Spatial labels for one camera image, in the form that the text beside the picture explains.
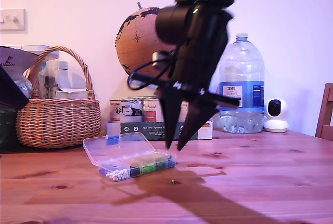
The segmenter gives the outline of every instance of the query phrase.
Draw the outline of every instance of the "wooden table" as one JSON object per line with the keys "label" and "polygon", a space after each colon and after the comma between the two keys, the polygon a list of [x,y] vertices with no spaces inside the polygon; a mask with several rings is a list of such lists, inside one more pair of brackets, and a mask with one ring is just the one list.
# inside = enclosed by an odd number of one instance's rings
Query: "wooden table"
{"label": "wooden table", "polygon": [[1,223],[333,223],[333,142],[214,136],[190,141],[175,168],[122,182],[82,147],[3,154]]}

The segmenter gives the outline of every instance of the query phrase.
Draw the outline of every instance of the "tin can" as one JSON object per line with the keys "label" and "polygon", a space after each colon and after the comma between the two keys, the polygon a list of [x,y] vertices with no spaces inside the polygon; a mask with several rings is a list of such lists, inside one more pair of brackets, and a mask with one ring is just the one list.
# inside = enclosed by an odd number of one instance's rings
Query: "tin can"
{"label": "tin can", "polygon": [[[130,97],[130,99],[142,100],[143,122],[164,122],[163,111],[157,96]],[[183,101],[178,121],[185,121],[188,111],[188,102]]]}
{"label": "tin can", "polygon": [[112,123],[134,123],[143,121],[141,100],[110,100]]}

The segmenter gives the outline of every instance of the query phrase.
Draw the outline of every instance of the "water bottle cap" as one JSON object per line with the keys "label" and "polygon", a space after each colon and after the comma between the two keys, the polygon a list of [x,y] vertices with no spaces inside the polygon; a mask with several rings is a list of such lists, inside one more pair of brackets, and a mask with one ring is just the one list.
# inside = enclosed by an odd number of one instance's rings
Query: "water bottle cap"
{"label": "water bottle cap", "polygon": [[236,39],[237,38],[247,38],[248,37],[248,33],[237,33],[236,34]]}
{"label": "water bottle cap", "polygon": [[59,61],[58,65],[56,66],[56,69],[68,70],[68,63],[67,63],[67,61]]}

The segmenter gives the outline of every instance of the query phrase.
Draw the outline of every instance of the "white beads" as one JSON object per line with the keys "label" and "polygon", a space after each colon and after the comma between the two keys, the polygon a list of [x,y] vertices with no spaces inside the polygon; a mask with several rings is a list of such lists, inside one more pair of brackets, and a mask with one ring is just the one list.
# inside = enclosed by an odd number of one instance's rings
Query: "white beads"
{"label": "white beads", "polygon": [[107,172],[106,177],[112,179],[113,181],[120,181],[129,178],[130,174],[126,168],[122,170],[116,169],[115,171]]}

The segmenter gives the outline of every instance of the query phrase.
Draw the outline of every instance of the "globe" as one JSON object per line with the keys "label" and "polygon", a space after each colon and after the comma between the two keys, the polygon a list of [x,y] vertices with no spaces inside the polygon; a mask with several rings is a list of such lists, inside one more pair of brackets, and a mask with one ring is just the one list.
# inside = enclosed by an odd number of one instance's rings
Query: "globe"
{"label": "globe", "polygon": [[[151,61],[155,51],[170,51],[175,48],[159,40],[155,20],[158,7],[140,9],[131,14],[122,23],[116,38],[116,50],[119,62],[127,74],[130,74],[137,67]],[[139,73],[156,76],[160,71],[151,65],[142,68]]]}

